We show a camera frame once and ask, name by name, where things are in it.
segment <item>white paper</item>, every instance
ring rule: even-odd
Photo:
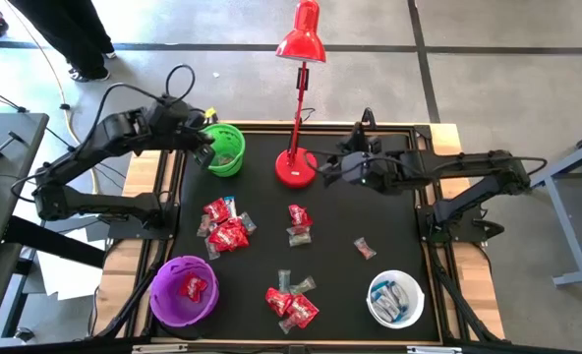
[[[103,240],[88,242],[85,229],[71,231],[65,236],[103,251],[105,249]],[[37,256],[39,257],[46,295],[57,292],[58,300],[92,295],[101,281],[103,269],[64,260],[41,251],[37,252]]]

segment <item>lamp shade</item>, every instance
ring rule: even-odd
[[[326,52],[318,37],[320,5],[316,0],[300,0],[295,11],[293,30],[275,51],[275,55],[301,61],[326,62]]]

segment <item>red desk lamp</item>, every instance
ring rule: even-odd
[[[307,160],[317,166],[318,161],[304,148],[298,147],[300,124],[302,123],[302,101],[304,91],[308,89],[309,70],[307,61],[326,62],[326,53],[318,37],[318,20],[320,19],[320,5],[316,0],[300,0],[295,11],[293,30],[284,37],[284,40],[275,51],[275,55],[302,61],[302,68],[298,73],[297,89],[298,111],[295,114],[295,126],[291,137],[291,146],[283,151],[275,160],[275,173],[282,183],[290,188],[303,188],[311,184],[316,172],[307,165]]]

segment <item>purple basket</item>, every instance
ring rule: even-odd
[[[179,295],[179,289],[188,272],[205,280],[208,287],[199,303]],[[151,283],[149,302],[153,314],[166,325],[192,325],[206,317],[219,299],[219,284],[214,271],[204,260],[193,256],[175,258],[158,271]]]

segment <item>lamp base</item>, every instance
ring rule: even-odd
[[[313,166],[318,165],[318,160],[313,154],[301,147],[298,147],[295,160],[292,163],[289,163],[287,150],[283,151],[275,159],[275,174],[289,188],[304,188],[310,185],[315,179],[316,172],[307,165],[304,155],[307,156],[307,160]]]

